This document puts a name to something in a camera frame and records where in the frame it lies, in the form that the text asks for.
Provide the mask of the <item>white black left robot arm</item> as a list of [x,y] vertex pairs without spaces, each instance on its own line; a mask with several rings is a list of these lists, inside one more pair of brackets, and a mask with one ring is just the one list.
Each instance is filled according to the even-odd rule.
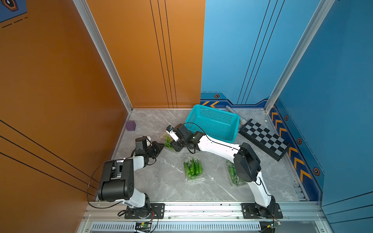
[[127,209],[120,211],[118,216],[125,214],[128,214],[129,218],[156,216],[149,196],[135,189],[135,171],[148,166],[150,159],[155,161],[164,147],[165,144],[156,141],[150,142],[145,137],[136,143],[130,157],[104,162],[98,188],[98,199],[114,205],[127,205]]

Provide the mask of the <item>teal plastic mesh basket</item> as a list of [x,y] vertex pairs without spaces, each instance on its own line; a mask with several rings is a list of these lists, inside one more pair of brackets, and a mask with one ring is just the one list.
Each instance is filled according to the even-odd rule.
[[233,143],[239,124],[236,114],[198,104],[189,113],[185,126],[193,133],[202,132],[211,138]]

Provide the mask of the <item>clear plastic pepper container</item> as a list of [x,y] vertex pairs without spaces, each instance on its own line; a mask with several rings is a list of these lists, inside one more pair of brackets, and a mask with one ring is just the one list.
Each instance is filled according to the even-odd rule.
[[170,149],[171,151],[175,151],[175,149],[172,147],[172,142],[174,140],[168,135],[165,135],[165,147]]

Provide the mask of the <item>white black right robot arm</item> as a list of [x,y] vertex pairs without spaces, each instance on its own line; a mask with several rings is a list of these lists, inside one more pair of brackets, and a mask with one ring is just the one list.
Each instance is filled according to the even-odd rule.
[[204,151],[232,162],[236,174],[249,185],[254,195],[256,215],[260,218],[275,216],[275,197],[264,183],[260,159],[249,144],[231,144],[212,139],[202,129],[193,133],[185,124],[176,127],[170,125],[166,132],[173,139],[171,146],[177,152],[183,148],[187,148],[190,153]]

